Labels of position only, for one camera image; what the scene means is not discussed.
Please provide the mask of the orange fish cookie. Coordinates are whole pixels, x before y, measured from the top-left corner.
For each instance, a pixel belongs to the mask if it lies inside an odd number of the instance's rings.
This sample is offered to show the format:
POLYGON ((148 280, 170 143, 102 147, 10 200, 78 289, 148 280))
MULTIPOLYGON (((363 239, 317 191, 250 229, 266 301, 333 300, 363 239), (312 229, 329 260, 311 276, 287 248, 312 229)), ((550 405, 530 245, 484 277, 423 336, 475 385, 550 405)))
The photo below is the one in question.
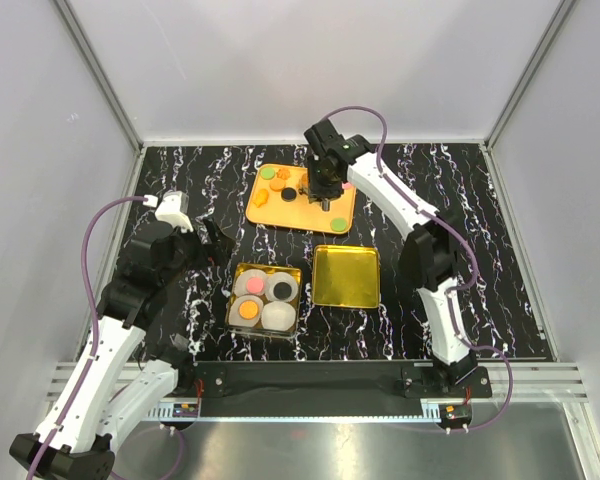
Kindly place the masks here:
POLYGON ((255 196, 253 197, 252 203, 260 208, 268 202, 269 199, 269 191, 267 189, 259 189, 255 196))

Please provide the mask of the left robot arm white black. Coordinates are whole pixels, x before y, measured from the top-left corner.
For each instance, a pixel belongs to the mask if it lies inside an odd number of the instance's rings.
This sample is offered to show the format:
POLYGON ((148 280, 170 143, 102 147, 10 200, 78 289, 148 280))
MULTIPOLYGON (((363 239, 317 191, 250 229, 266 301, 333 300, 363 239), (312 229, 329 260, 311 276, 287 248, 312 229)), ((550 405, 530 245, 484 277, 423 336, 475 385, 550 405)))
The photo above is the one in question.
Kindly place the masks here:
POLYGON ((225 266, 235 248, 216 222, 195 229, 155 220, 121 251, 104 288, 82 355, 52 410, 10 455, 30 479, 106 479, 124 440, 163 397, 199 386, 194 360, 176 343, 157 348, 136 378, 113 392, 127 359, 168 303, 168 288, 187 273, 225 266))

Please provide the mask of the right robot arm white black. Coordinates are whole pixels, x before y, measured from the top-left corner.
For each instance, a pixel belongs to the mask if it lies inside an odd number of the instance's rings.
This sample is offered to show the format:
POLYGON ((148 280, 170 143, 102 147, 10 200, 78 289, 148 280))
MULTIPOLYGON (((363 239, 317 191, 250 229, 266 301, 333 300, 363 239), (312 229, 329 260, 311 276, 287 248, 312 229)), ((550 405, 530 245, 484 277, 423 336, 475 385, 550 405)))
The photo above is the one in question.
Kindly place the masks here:
POLYGON ((456 396, 477 368, 461 325, 458 300, 459 217, 421 199, 386 165, 378 147, 361 135, 346 138, 324 119, 304 132, 309 145, 306 194, 322 207, 351 184, 397 228, 403 240, 399 268, 420 296, 431 331, 434 384, 456 396))

